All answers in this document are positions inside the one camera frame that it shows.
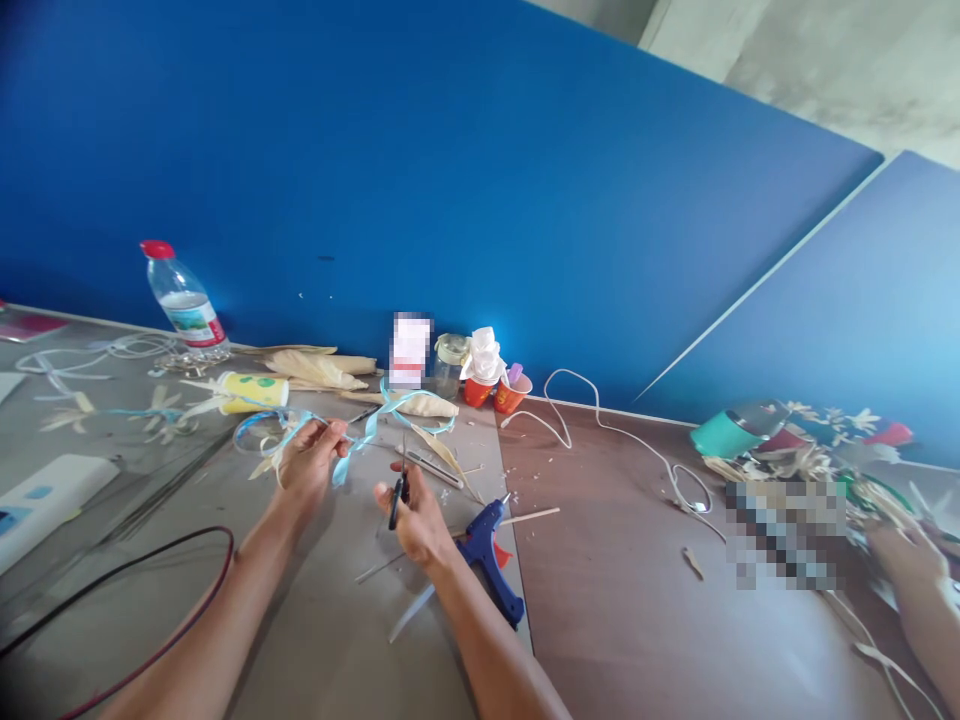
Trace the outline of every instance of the power strip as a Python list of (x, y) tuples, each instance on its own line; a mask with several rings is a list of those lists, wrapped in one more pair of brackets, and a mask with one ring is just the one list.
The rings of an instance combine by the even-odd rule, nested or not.
[(61, 455), (0, 497), (0, 575), (119, 473), (103, 458)]

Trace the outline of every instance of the black scissors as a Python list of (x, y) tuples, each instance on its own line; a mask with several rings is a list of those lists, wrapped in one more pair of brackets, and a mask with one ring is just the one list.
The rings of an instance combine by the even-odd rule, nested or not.
[(407, 434), (403, 434), (403, 447), (400, 455), (400, 478), (393, 488), (393, 501), (390, 504), (390, 524), (387, 527), (390, 530), (397, 529), (397, 503), (403, 500), (410, 502), (410, 483), (407, 482)]

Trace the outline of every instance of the red cup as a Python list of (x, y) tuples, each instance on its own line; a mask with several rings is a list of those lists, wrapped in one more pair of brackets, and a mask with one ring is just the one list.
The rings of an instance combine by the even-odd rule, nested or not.
[(493, 407), (497, 412), (511, 415), (531, 390), (533, 390), (533, 383), (530, 382), (530, 378), (521, 373), (513, 387), (507, 387), (506, 382), (500, 383), (497, 395), (493, 399)]
[(496, 384), (496, 380), (489, 385), (484, 385), (473, 378), (467, 378), (467, 382), (463, 386), (463, 399), (470, 407), (480, 407), (490, 397), (490, 392)]

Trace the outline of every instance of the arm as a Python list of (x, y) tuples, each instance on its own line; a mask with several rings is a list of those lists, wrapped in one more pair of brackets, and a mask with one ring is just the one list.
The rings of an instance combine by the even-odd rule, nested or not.
[(345, 429), (314, 420), (290, 442), (280, 464), (285, 489), (234, 555), (217, 597), (170, 652), (117, 695), (104, 720), (223, 717), (260, 621), (326, 494), (330, 464), (346, 455)]
[(919, 526), (883, 526), (867, 535), (893, 584), (907, 642), (954, 717), (960, 717), (960, 613), (947, 560)]
[[(391, 467), (400, 470), (400, 463)], [(480, 716), (485, 720), (569, 719), (540, 663), (520, 644), (457, 550), (420, 468), (408, 467), (407, 478), (410, 505), (401, 502), (397, 508), (397, 535), (407, 555), (437, 589)], [(374, 493), (381, 509), (389, 513), (393, 490), (380, 483)]]

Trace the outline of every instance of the yellow paper cup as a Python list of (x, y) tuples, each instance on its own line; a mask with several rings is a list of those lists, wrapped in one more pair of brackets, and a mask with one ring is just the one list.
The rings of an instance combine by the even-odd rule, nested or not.
[[(264, 405), (286, 405), (290, 397), (290, 383), (284, 378), (271, 378), (265, 375), (250, 375), (227, 371), (217, 380), (227, 390), (237, 395), (256, 400)], [(267, 408), (254, 405), (246, 400), (234, 398), (220, 407), (224, 415), (241, 412), (260, 412)]]

